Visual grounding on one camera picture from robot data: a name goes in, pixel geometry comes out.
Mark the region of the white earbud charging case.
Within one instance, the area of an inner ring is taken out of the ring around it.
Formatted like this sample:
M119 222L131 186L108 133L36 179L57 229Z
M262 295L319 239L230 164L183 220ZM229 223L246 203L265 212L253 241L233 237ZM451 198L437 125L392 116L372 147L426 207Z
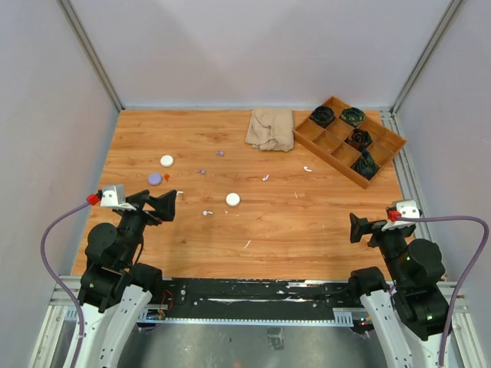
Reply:
M236 207L241 202L239 194L231 192L226 196L226 204L230 207Z

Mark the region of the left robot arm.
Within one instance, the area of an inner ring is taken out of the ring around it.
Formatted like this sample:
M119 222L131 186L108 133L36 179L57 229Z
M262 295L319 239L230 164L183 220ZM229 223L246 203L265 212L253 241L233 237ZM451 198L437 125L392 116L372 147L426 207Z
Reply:
M125 195L122 185L105 186L89 197L111 209L118 225L102 222L87 236L87 266L81 277L77 325L69 355L77 367L116 367L144 307L164 294L162 271L142 264L137 251L148 226L173 221L178 192L154 197L148 190Z

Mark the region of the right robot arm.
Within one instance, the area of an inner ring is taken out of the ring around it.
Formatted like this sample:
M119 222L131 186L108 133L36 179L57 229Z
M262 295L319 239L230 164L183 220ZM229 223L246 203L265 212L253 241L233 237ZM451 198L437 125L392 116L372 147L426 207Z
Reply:
M364 235L379 248L393 284L376 267L351 272L348 299L371 318L389 367L437 367L445 354L449 304L437 284L445 269L437 244L415 239L417 218L403 220L395 210L389 218L370 222L350 214L350 241Z

